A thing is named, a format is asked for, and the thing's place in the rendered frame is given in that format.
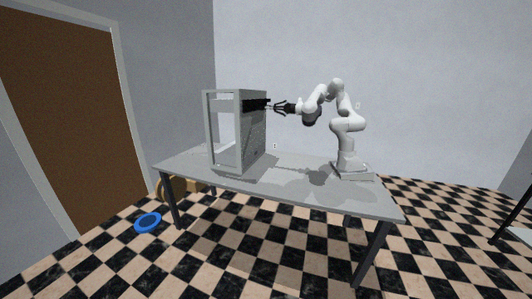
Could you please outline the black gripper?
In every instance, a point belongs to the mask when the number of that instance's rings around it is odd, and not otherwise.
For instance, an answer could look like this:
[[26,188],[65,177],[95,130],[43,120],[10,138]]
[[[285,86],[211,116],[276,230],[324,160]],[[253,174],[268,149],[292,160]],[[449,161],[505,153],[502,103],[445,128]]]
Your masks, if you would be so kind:
[[[279,105],[279,104],[282,104],[282,103],[287,103],[287,104]],[[285,101],[276,103],[276,104],[271,105],[271,106],[265,106],[265,109],[274,110],[274,112],[279,113],[280,115],[283,115],[285,117],[288,114],[295,114],[295,105],[296,104],[288,103],[287,100],[285,100]],[[280,109],[280,108],[283,108],[283,109]],[[276,111],[276,110],[283,110],[286,114],[285,113],[281,113],[281,112]]]

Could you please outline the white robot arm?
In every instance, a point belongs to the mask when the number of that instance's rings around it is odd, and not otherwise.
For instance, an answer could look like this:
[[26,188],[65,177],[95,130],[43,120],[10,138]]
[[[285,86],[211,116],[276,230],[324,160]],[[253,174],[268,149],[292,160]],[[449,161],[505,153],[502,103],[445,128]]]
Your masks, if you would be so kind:
[[305,103],[302,102],[302,98],[298,98],[295,113],[302,116],[303,125],[311,127],[315,125],[316,115],[317,118],[322,115],[320,104],[324,101],[331,102],[336,97],[337,112],[341,117],[331,119],[329,122],[329,129],[338,138],[336,166],[347,172],[366,170],[367,166],[354,149],[354,139],[348,136],[347,132],[362,131],[366,128],[367,122],[353,110],[350,97],[344,89],[343,81],[339,78],[333,78],[328,87],[319,84]]

